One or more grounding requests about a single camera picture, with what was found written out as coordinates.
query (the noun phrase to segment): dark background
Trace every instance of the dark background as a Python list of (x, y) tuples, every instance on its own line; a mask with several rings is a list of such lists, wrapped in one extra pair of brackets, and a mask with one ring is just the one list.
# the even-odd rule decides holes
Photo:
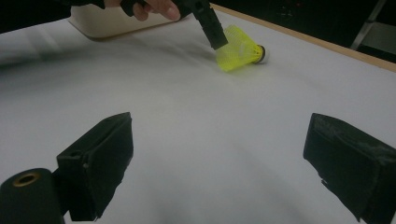
[[(377, 0), (212, 0), (250, 16), (349, 48)], [(388, 0), (377, 21), (396, 25), (396, 0)], [(394, 55), (364, 48), (359, 51), (394, 60)]]

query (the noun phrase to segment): hand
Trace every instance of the hand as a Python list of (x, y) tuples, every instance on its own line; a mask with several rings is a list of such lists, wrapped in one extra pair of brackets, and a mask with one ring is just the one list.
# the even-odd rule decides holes
[[(145, 21), (149, 13), (160, 13), (170, 21), (180, 20), (180, 12), (172, 0), (145, 0), (146, 5), (134, 4), (134, 16), (139, 21)], [(105, 0), (106, 7), (119, 7), (121, 0)]]

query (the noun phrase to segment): white surface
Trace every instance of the white surface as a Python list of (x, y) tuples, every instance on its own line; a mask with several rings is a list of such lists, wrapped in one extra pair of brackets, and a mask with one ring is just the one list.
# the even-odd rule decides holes
[(55, 170), (131, 111), (134, 158), (99, 224), (357, 223), (303, 159), (308, 122), (333, 116), (396, 147), (396, 74), (218, 15), (268, 63), (221, 72), (194, 18), (107, 42), (67, 21), (0, 35), (0, 181)]

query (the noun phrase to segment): yellow shuttlecock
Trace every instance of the yellow shuttlecock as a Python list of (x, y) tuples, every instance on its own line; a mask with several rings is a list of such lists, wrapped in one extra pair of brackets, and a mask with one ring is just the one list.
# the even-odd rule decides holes
[(228, 44), (216, 50), (219, 67), (225, 71), (244, 66), (248, 63), (262, 63), (268, 58), (268, 52), (257, 45), (244, 31), (235, 25), (224, 29)]

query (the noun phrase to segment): black object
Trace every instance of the black object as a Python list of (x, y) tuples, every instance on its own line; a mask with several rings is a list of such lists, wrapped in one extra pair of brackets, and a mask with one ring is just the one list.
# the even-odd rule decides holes
[(59, 168), (28, 170), (0, 188), (1, 224), (61, 224), (101, 217), (133, 156), (130, 113), (104, 119), (57, 157)]
[[(219, 49), (228, 43), (215, 10), (207, 0), (174, 0), (173, 2), (180, 11), (180, 18), (194, 14), (195, 19), (201, 23), (213, 49)], [(122, 0), (120, 6), (128, 16), (132, 17), (134, 15), (132, 8), (135, 3), (142, 6), (146, 4), (143, 0)]]
[(328, 116), (313, 114), (304, 158), (357, 220), (387, 224), (396, 210), (396, 150)]

